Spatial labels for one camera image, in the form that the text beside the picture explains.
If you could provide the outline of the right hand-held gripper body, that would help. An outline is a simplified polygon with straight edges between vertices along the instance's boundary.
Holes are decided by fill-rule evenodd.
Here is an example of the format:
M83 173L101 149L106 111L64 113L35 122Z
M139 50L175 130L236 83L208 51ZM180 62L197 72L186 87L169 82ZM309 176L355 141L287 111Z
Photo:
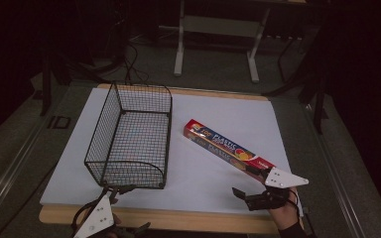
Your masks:
M261 194L247 195L242 190L233 188L233 194L242 199L250 211L275 209L285 205L289 198L290 188L309 183L307 178L287 173L275 167L261 169L261 173L268 173L265 190Z

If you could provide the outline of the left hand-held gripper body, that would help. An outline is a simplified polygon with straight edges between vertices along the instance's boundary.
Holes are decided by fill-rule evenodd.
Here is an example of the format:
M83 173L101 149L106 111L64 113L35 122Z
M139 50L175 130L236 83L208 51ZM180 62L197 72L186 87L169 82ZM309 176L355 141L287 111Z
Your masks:
M105 235L113 228L118 229L119 238L138 238L150 227L147 222L135 229L122 228L114 224L114 213L107 195L103 195L91 206L80 226L73 231L72 238L106 238Z

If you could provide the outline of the red and blue plastic wrap box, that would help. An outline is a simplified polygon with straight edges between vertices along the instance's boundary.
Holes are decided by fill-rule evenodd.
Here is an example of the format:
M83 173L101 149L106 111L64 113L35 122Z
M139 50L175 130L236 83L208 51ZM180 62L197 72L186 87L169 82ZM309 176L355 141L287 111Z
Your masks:
M262 157L193 119L190 119L185 126L184 136L258 181L260 181L259 178L246 172L247 165L258 169L274 167L272 163Z

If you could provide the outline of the black wire mesh basket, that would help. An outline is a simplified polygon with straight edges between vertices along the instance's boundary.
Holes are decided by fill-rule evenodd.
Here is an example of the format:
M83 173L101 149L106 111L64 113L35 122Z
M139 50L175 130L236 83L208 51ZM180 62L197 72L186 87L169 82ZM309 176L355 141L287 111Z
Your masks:
M101 186L164 188L172 119L173 96L166 86L111 83L84 165Z

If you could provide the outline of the person's left hand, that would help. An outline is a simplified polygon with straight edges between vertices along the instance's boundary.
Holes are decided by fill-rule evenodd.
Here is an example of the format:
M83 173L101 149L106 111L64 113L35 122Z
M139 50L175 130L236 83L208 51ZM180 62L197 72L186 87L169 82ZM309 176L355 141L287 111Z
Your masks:
M115 225L119 225L121 223L121 219L117 215L113 215L113 220ZM119 238L118 229L111 229L106 235L106 238Z

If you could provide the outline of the person's right hand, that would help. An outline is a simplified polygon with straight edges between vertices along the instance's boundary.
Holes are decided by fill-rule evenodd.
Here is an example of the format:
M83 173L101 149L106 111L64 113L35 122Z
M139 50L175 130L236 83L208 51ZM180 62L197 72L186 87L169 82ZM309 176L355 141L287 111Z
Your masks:
M298 200L297 190L291 187L285 205L268 210L279 230L285 230L300 222Z

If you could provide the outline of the white paper sheet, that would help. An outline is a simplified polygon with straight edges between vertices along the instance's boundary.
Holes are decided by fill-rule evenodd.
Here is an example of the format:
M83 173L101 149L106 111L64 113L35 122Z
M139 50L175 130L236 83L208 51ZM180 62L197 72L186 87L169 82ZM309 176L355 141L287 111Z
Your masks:
M84 165L86 151L107 91L94 88L79 116L45 191L42 205L84 205L102 188ZM173 123L163 189L138 188L119 197L119 207L247 214L236 187L248 194L262 192L258 180L239 171L183 134L194 119L271 162L290 169L272 103L263 100L173 95Z

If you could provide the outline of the black metal stand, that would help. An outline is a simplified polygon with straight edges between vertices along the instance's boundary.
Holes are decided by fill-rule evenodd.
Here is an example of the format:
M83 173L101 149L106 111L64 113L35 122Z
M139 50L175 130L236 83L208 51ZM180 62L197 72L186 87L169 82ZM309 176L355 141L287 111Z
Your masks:
M42 111L45 116L52 105L52 76L61 85L69 85L70 76L61 55L43 54L43 77L42 77Z
M293 40L285 46L279 55L278 69L281 78L284 80L284 85L268 92L263 92L264 96L274 97L283 94L295 87L302 86L298 99L304 105L309 105L314 102L314 118L313 124L319 134L322 134L321 118L323 116L323 103L325 95L326 73L320 67L320 43L326 35L328 26L327 18L324 18L320 23L304 24L301 26L303 40L309 44L305 47L305 55L295 72L285 79L281 59L286 50L293 43Z

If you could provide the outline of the grey floor rail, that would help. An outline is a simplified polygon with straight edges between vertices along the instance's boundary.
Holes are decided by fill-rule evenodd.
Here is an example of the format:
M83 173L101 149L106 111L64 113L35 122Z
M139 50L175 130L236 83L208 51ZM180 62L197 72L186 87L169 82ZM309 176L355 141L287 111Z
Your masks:
M38 119L26 141L22 144L16 156L12 159L11 163L0 177L0 205L16 180L21 167L25 164L27 158L31 154L31 151L35 146L41 131L45 127L46 122L46 117L40 117Z
M311 225L318 238L366 238L360 195L367 181L358 151L335 110L325 111L319 130L313 108L306 105L303 112L318 150L314 187L304 202Z

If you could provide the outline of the black floor bracket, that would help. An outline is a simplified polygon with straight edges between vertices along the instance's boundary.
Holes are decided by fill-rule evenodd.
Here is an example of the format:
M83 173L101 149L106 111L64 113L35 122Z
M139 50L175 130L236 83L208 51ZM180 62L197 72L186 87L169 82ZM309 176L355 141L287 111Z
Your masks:
M67 129L70 125L71 118L65 116L52 116L48 123L48 129Z

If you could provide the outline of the white metal table frame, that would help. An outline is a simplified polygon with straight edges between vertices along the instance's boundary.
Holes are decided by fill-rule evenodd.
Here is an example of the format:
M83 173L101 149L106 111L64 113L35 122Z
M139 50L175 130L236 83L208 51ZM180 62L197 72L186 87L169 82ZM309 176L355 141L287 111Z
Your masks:
M255 57L270 15L271 8L266 7L259 21L243 21L225 18L202 17L186 13L186 0L180 0L178 47L174 66L174 76L183 73L185 32L203 33L220 36L245 37L254 40L253 47L246 53L251 81L260 81Z

